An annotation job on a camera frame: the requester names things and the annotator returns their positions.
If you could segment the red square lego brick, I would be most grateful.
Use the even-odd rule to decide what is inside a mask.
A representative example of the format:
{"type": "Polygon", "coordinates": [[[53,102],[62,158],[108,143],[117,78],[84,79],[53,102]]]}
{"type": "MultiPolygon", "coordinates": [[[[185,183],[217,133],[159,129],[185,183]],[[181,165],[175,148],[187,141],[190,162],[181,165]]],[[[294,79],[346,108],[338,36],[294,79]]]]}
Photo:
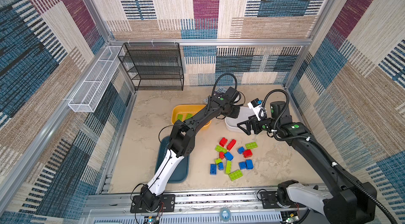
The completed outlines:
{"type": "Polygon", "coordinates": [[[219,145],[222,146],[222,147],[225,147],[225,145],[227,144],[227,141],[228,141],[228,140],[227,140],[225,137],[223,137],[223,138],[220,140],[219,145]]]}

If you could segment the green long lego brick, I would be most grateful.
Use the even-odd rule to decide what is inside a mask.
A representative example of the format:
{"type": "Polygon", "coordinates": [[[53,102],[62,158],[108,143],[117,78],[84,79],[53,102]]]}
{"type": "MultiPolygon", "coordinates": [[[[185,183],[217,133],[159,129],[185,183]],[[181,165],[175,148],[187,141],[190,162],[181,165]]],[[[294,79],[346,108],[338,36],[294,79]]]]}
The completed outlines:
{"type": "Polygon", "coordinates": [[[191,113],[187,113],[186,114],[186,120],[188,120],[188,119],[190,119],[190,118],[192,118],[193,117],[193,114],[191,114],[191,113]]]}

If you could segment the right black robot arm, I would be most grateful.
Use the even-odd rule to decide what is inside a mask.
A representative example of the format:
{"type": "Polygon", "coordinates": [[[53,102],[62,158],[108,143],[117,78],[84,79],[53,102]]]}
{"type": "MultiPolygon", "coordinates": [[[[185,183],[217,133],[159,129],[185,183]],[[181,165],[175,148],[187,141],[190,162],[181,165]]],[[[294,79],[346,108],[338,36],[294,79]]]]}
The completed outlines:
{"type": "Polygon", "coordinates": [[[397,221],[389,210],[377,199],[375,187],[362,183],[350,174],[316,140],[311,131],[301,122],[293,122],[289,113],[290,97],[281,90],[286,100],[272,102],[270,110],[265,109],[266,100],[258,98],[248,103],[254,115],[238,123],[247,135],[266,132],[278,142],[285,142],[310,164],[328,188],[327,193],[289,180],[277,188],[277,203],[280,207],[303,204],[324,215],[331,224],[366,224],[375,218],[379,208],[388,220],[397,221]]]}

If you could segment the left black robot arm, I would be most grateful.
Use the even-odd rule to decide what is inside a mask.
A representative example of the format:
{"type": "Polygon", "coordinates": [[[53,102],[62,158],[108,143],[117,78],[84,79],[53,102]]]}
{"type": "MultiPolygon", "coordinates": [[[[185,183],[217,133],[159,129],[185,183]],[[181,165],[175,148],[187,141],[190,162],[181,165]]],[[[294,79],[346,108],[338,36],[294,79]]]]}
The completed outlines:
{"type": "Polygon", "coordinates": [[[131,199],[131,213],[136,214],[139,207],[147,212],[163,211],[162,195],[167,183],[180,162],[188,157],[194,147],[197,133],[212,119],[237,118],[241,105],[241,93],[237,90],[238,82],[234,74],[224,73],[214,83],[212,93],[204,108],[185,121],[177,120],[173,124],[164,160],[153,178],[147,184],[141,184],[139,199],[131,199]],[[215,91],[219,80],[230,76],[234,80],[234,87],[229,87],[224,93],[215,91]]]}

